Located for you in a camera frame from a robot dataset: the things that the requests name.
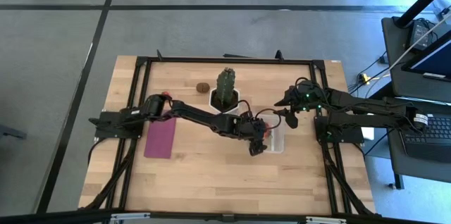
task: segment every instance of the computer monitor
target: computer monitor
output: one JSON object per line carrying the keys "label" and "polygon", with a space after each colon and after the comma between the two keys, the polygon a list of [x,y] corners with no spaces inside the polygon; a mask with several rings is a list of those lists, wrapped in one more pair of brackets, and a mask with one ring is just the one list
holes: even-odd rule
{"label": "computer monitor", "polygon": [[451,80],[451,30],[407,62],[403,70],[425,77]]}

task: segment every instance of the white cable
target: white cable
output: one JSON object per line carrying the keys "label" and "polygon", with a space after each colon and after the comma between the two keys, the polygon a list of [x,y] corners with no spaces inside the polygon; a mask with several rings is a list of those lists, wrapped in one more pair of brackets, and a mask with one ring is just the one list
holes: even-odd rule
{"label": "white cable", "polygon": [[[404,56],[406,56],[409,51],[414,48],[415,45],[417,45],[424,37],[427,37],[429,35],[429,33],[431,33],[432,31],[434,31],[434,29],[436,27],[438,27],[440,24],[444,23],[449,17],[451,16],[451,13],[448,14],[448,16],[446,16],[445,18],[443,18],[443,20],[441,20],[439,23],[437,23],[437,25],[433,26],[428,32],[424,33],[423,36],[421,36],[413,45],[411,45],[402,55],[401,57],[399,57],[389,68],[385,69],[383,72],[388,71],[388,70],[392,70],[396,64],[398,64],[398,62],[401,61],[402,58],[404,58]],[[365,98],[368,98],[368,94],[371,91],[371,89],[374,87],[374,85],[379,82],[379,80],[381,80],[382,77],[378,78],[368,89],[368,92],[365,94]]]}

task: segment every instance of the wooden table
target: wooden table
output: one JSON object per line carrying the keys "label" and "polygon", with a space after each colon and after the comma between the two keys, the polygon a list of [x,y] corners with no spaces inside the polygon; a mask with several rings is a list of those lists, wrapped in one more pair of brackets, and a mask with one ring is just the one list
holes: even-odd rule
{"label": "wooden table", "polygon": [[[118,57],[105,101],[107,111],[126,107],[135,61],[135,56]],[[346,91],[341,62],[325,63],[329,87]],[[147,96],[167,91],[174,99],[213,112],[208,105],[209,95],[198,93],[196,84],[208,82],[215,86],[226,66],[235,69],[235,88],[240,90],[241,99],[248,100],[253,112],[273,107],[296,78],[309,78],[308,66],[299,65],[158,62],[152,63]],[[297,115],[298,128],[285,126],[283,153],[255,157],[249,155],[246,141],[219,137],[207,127],[178,119],[171,159],[145,158],[147,123],[137,145],[126,209],[328,215],[330,204],[314,116],[314,111],[302,112]],[[110,178],[117,146],[117,139],[108,139],[94,150],[80,206],[90,203]],[[347,181],[374,211],[362,154],[351,144],[340,146]],[[114,206],[118,205],[120,190],[121,182]],[[335,190],[342,209],[336,181]]]}

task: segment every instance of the purple book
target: purple book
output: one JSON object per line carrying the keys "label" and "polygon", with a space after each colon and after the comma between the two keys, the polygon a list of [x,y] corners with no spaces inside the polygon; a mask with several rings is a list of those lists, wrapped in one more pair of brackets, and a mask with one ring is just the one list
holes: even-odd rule
{"label": "purple book", "polygon": [[149,125],[144,157],[171,158],[175,122],[175,118],[171,118],[164,122],[153,122]]}

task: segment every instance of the cactus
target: cactus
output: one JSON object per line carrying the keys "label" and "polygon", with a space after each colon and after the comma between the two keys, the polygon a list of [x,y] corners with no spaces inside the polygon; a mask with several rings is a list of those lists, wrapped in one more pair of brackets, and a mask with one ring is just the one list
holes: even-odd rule
{"label": "cactus", "polygon": [[232,105],[233,89],[235,85],[235,71],[232,68],[224,68],[216,81],[216,98],[223,108]]}

